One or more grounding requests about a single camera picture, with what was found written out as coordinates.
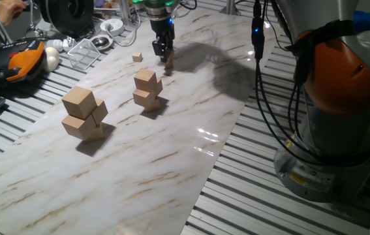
silver metal cylinder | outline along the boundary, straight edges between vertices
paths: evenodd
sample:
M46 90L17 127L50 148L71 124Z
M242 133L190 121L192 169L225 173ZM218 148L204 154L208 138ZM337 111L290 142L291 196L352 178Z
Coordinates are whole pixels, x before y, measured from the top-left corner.
M122 22L124 23L124 25L129 25L131 13L128 0L119 0L119 8L121 9Z

wire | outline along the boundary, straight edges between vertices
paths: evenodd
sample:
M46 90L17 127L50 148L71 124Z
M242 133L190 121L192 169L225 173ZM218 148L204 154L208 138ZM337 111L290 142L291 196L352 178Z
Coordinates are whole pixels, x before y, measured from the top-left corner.
M252 1L247 1L247 0L240 0L240 1L236 1L236 2L234 3L234 6L236 6L237 4L240 4L240 3L254 3L254 2L252 2Z
M262 105L260 103L260 99L259 99L259 96L258 96L258 84L260 83L260 87L262 87L262 75L260 73L260 63L259 62L256 62L256 78L254 80L254 83L255 83L255 87L254 87L254 90L256 91L256 101L257 101L257 106L258 106L258 109L260 110L260 114L262 114L262 117L263 117L263 120L264 122L266 123L266 125L268 126L268 129L270 131L270 133L273 135L273 137L275 137L275 139L277 140L277 142L289 153L291 154L293 157L295 157L297 160L300 160L304 163L309 163L309 164L312 164L312 165L318 165L318 166L324 166L324 164L322 163L317 163L317 162L312 162L312 161L308 161L308 160L305 160L305 159L301 159L300 157L298 157L294 152L292 152L292 150L290 150L286 144L284 144L281 139L276 135L275 131L271 128L271 125L266 117L266 115L264 114L264 111L263 111L263 108L262 108Z
M134 8L132 9L133 11L135 11L135 14L137 15L137 18L138 18L138 25L137 25L137 27L135 27L135 29L133 29L132 30L132 38L131 38L131 40L130 41L128 41L126 44L124 44L124 45L122 45L120 42L118 42L116 39L115 39L115 37L114 36L112 36L112 34L111 34L111 32L110 32L110 24L106 24L105 25L105 31L106 31L106 33L114 40L114 42L118 45L118 46L120 46L120 47L128 47L128 46L131 46L134 42L135 42L135 40L136 40L136 38L137 38L137 30L138 30L138 28L141 26L141 19L140 19L140 15L138 14L138 11L137 10L135 10Z
M268 0L265 0L265 3L264 3L264 7L266 8L267 7L267 2ZM315 152L312 152L311 150L305 148L306 145L301 141L301 143L304 145L304 146L301 146L297 141L295 141L282 127L282 125L279 123L279 121L277 120L275 114L273 113L271 107L270 107L270 104L269 102L267 101L267 98L266 98L266 93L264 91L264 87L263 87L263 81L262 81L262 75L261 75L261 72L260 72L260 59L256 59L256 78L255 78L255 90L256 90L256 100L257 100L257 105L258 105L258 108L260 110L260 113L262 114L262 117L266 123L266 125L268 126L268 129L270 130L271 134L275 137L275 139L278 141L278 143L284 147L286 149L286 151L291 154L293 157L295 157L296 159L300 160L300 161L303 161L305 163L309 163L309 164L312 164L312 165L325 165L325 166L341 166L341 167L354 167L354 166L359 166L359 165L362 165L368 161L370 161L370 149L367 150L367 151L364 151L364 152L361 152L359 154L355 154L355 155L344 155L344 156L329 156L329 155L319 155ZM260 99L258 97L258 85L260 84L260 89L261 89L261 92L262 92L262 96L263 96L263 101L266 105L266 107L268 108L268 111L270 113L270 116L272 117L272 119L274 120L276 126L278 126L278 128L280 129L280 131L296 146L298 147L300 150L302 150L303 152L305 152L306 154L310 155L311 157L313 157L315 159L315 161L309 161L309 160L306 160L306 159L302 159L301 157L297 156L295 153L293 153L284 143L281 142L280 138L275 134L275 132L273 131L273 129L271 128L270 124L269 124L269 121L267 120L266 118L266 115L264 114L264 111L263 111L263 108L261 106L261 103L260 103ZM297 90L297 101L296 103L299 105L299 96L300 96L300 90L298 88ZM297 120L297 111L298 108L295 107L295 118Z
M281 44L279 43L279 41L277 40L276 30L275 30L275 28L274 28L273 24L270 22L270 20L269 20L269 16L268 16L268 15L266 15L266 19L269 21L269 24L271 25L271 28L273 29L273 32L275 33L275 38L276 38L277 45L278 45L282 50L284 50L284 51L286 51L286 52L289 52L289 50L288 50L288 49L286 49L286 48L283 48L283 47L281 46Z
M299 130L299 124L298 124L298 108L300 105L300 89L297 87L296 90L296 102L295 102L295 130L298 138L302 141L301 132Z
M292 90L292 94L290 94L289 105L288 105L288 122L289 122L290 131L292 131L292 133L295 133L295 129L292 126L292 118L290 117L290 111L292 109L292 102L294 101L295 92L296 92L296 84L294 84L294 89Z
M183 7L185 7L186 9L188 9L188 10L194 10L194 9L196 9L197 7L198 7L198 1L197 0L193 0L194 2L195 2L195 6L194 7L188 7L187 5L186 5L186 3L187 3L187 1L186 1L186 3L185 4L183 4L182 2L179 2L179 4L181 5L181 6L183 6Z
M177 14L177 10L179 10L180 8L182 7L182 5L178 5L174 10L176 10L176 14ZM191 13L191 10L188 9L188 11L186 13L184 13L183 15L173 15L173 18L182 18L182 17L185 17L187 16L189 13Z

white marble surface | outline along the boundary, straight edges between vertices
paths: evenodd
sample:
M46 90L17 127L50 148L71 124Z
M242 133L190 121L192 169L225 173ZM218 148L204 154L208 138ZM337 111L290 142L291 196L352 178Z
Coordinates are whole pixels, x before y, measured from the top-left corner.
M105 143L69 136L59 101L0 157L0 232L181 232L253 88L254 63L249 18L198 9L175 25L171 75L144 22L133 46L116 48L79 83L105 100L107 133L116 127ZM266 45L270 55L274 42ZM143 53L141 63L133 51ZM132 100L141 68L162 78L168 103L156 119Z

wooden block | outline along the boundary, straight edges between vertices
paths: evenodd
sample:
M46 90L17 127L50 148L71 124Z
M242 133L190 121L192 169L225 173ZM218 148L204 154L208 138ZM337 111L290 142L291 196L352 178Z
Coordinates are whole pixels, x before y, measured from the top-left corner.
M154 102L154 100L156 99L156 94L154 90L151 92L147 92L136 89L132 94L132 97L134 98L134 103L143 107L147 107Z
M173 49L167 49L166 57L167 62L164 64L164 69L173 69L173 57L174 57L174 50Z
M108 110L106 109L105 102L101 99L95 99L96 104L98 105L93 111L92 111L92 117L93 120L95 120L96 125L100 125L102 120L108 115Z
M156 96L158 96L162 90L163 90L163 84L161 83L161 79L158 78L157 79L157 85L156 85L156 88L155 88Z
M92 133L84 140L84 142L90 143L103 139L105 139L104 129L102 128L102 125L98 125L97 127L95 127Z
M61 123L67 134L81 140L85 140L96 127L92 115L89 115L85 120L68 115Z
M97 106L92 91L75 86L62 99L71 116L85 119Z
M148 69L140 69L134 76L137 89L150 92L157 86L156 73Z
M141 54L141 52L134 52L132 54L132 60L134 62L141 62L143 60L143 55Z
M159 99L156 99L155 101L153 101L153 103L151 103L149 106L144 107L144 110L146 112L152 112L152 111L156 111L158 109L160 109L160 100Z

small wooden cube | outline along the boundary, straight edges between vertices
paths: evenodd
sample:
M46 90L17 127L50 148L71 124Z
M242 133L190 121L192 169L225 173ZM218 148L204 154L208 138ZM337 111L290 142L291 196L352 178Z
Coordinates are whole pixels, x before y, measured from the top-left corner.
M155 88L156 96L158 96L162 90L163 90L163 84L161 83L161 79L158 78L157 79L157 85L156 85L156 88Z
M92 111L92 117L93 120L95 120L96 125L100 125L102 120L108 115L108 110L106 109L105 102L101 99L95 99L96 104L98 105L93 111Z
M67 113L80 119L86 119L97 106L92 91L78 86L73 87L61 100Z
M133 62L141 62L143 60L143 55L141 52L134 52L132 54L132 61Z
M156 72L148 69L140 69L134 76L137 89L150 92L157 86Z
M153 101L153 103L151 103L149 106L144 107L144 110L146 112L152 112L152 111L156 111L158 109L160 109L160 100L159 99L156 99L155 101Z
M103 139L105 139L104 129L102 128L102 125L98 125L97 127L95 127L92 133L84 140L84 142L90 143Z
M147 92L136 89L132 94L132 97L134 98L134 103L143 107L147 107L152 102L154 102L154 100L156 99L156 94L154 90L151 92Z
M92 115L85 120L68 115L62 122L67 134L85 140L95 130L96 124Z

